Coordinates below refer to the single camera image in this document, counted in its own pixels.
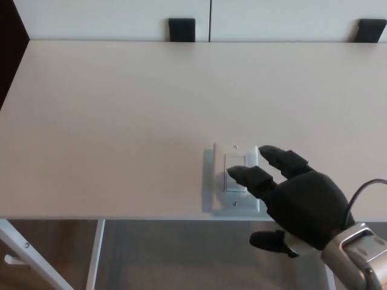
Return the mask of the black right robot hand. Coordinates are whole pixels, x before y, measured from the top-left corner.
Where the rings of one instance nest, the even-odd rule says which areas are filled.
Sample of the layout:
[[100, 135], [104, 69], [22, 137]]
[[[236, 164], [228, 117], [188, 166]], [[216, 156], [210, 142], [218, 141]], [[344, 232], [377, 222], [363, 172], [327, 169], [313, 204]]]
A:
[[309, 166], [292, 150], [261, 146], [259, 153], [286, 178], [276, 183], [259, 166], [233, 166], [227, 173], [256, 199], [280, 226], [275, 231], [256, 231], [251, 246], [260, 250], [299, 257], [310, 249], [323, 250], [343, 230], [343, 222], [354, 225], [346, 213], [348, 201], [333, 180]]

